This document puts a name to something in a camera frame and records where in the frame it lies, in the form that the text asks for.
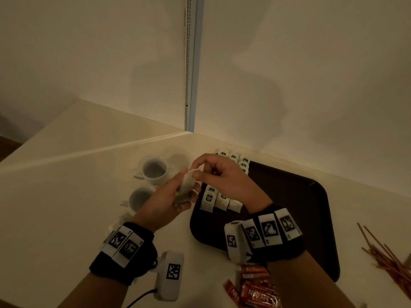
left hand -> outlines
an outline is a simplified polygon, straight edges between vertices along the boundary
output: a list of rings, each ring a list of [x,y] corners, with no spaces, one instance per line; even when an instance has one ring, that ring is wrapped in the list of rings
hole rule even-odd
[[[158,186],[154,194],[141,209],[139,209],[131,221],[154,233],[156,230],[172,222],[178,214],[190,209],[191,202],[196,202],[198,197],[194,191],[190,191],[191,202],[185,202],[174,207],[176,190],[181,185],[184,175],[187,172],[188,169],[183,168],[182,171],[172,179]],[[201,187],[196,183],[194,189],[200,192]]]

metal chain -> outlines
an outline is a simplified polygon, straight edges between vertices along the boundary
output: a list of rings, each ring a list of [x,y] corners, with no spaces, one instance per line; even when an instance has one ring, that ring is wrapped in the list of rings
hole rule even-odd
[[[188,82],[190,68],[190,33],[191,33],[191,0],[187,0],[185,9],[185,121],[184,130],[188,130]]]

hand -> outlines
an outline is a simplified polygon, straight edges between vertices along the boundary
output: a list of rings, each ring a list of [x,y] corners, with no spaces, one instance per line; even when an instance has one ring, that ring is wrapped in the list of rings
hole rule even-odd
[[[221,155],[203,154],[194,160],[192,168],[202,164],[204,171],[195,171],[193,177],[217,188],[224,196],[240,201],[249,213],[262,211],[272,203],[270,197],[233,160]],[[213,169],[221,175],[213,175]]]
[[[190,209],[191,202],[196,202],[198,197],[194,191],[190,191],[191,202],[185,202],[174,207],[176,190],[181,185],[187,172],[187,168],[184,168],[172,179],[158,186],[157,190],[139,209],[131,221],[154,233],[156,230],[172,222],[178,214]],[[201,190],[200,185],[196,183],[194,189],[199,192]]]

white wall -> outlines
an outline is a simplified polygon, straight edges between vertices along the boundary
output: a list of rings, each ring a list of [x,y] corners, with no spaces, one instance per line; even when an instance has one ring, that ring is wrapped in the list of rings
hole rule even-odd
[[[411,196],[410,0],[205,0],[195,132]]]
[[[184,128],[185,0],[0,0],[0,135],[75,100]]]

cup handle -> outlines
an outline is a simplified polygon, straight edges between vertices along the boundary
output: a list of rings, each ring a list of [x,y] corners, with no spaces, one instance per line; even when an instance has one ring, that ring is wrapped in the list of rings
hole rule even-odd
[[[127,200],[121,201],[120,206],[121,207],[128,207],[128,201]]]
[[[144,179],[144,176],[141,172],[138,172],[136,175],[134,175],[134,178],[136,179]]]

